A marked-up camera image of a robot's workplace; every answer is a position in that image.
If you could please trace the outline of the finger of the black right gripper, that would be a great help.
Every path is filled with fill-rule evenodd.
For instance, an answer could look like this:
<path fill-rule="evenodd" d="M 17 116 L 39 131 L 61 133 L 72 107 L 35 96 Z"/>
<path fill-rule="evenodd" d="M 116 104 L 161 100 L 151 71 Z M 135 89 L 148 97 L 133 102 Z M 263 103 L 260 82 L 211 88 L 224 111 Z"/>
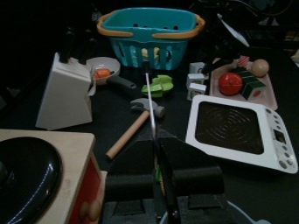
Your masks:
<path fill-rule="evenodd" d="M 208 59 L 204 62 L 204 66 L 203 66 L 203 69 L 200 70 L 200 72 L 203 74 L 210 74 L 216 68 L 222 67 L 226 64 L 227 64 L 226 59 Z"/>

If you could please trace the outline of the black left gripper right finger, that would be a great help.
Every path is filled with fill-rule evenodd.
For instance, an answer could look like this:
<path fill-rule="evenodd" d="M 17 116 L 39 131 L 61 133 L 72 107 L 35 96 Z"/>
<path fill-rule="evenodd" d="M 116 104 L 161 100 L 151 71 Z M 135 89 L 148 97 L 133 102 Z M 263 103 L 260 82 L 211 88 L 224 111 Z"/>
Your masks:
<path fill-rule="evenodd" d="M 160 130 L 156 159 L 163 176 L 167 224 L 236 224 L 222 170 L 211 156 Z"/>

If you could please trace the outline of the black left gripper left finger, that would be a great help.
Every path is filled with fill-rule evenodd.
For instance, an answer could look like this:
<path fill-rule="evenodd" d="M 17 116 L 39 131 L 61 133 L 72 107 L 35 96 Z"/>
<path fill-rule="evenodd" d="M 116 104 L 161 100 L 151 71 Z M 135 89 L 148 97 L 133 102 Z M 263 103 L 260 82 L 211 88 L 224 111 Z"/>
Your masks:
<path fill-rule="evenodd" d="M 101 224 L 155 224 L 153 172 L 152 137 L 145 133 L 109 166 Z"/>

